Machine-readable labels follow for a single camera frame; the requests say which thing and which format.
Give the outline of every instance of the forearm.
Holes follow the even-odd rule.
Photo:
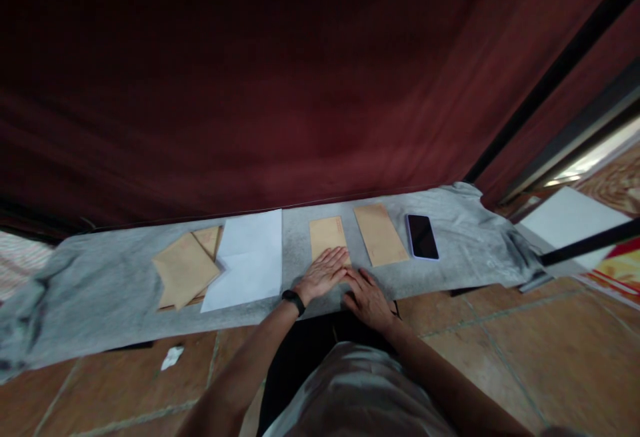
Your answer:
[[[180,435],[237,435],[278,347],[297,318],[298,309],[294,304],[286,300],[280,302],[213,381],[189,415]]]
[[[531,435],[401,320],[384,333],[408,369],[463,435]]]

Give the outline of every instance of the gray cloth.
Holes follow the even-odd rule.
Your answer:
[[[473,186],[283,211],[283,288],[311,263],[309,221],[342,216],[354,266],[371,269],[353,208],[383,203],[408,247],[405,215],[431,218],[440,261],[411,259],[373,269],[387,298],[501,283],[515,286],[542,268],[513,225],[484,209]],[[162,282],[151,258],[214,218],[68,238],[47,266],[0,308],[0,382],[28,368],[164,337],[257,324],[279,297],[200,314],[200,305],[156,312]],[[305,318],[338,311],[345,284],[312,302]]]

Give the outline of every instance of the gray t-shirt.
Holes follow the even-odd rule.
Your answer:
[[[454,436],[455,432],[395,359],[381,350],[340,342],[264,435]]]

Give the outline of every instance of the person's right hand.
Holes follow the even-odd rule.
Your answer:
[[[343,281],[353,291],[353,296],[345,294],[345,305],[367,326],[385,334],[393,326],[395,316],[391,314],[387,299],[373,277],[365,269],[358,273],[348,268]]]

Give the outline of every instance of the phone screen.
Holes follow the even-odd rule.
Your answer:
[[[413,256],[437,260],[440,258],[435,246],[435,238],[431,229],[431,221],[427,216],[408,215],[409,236]]]

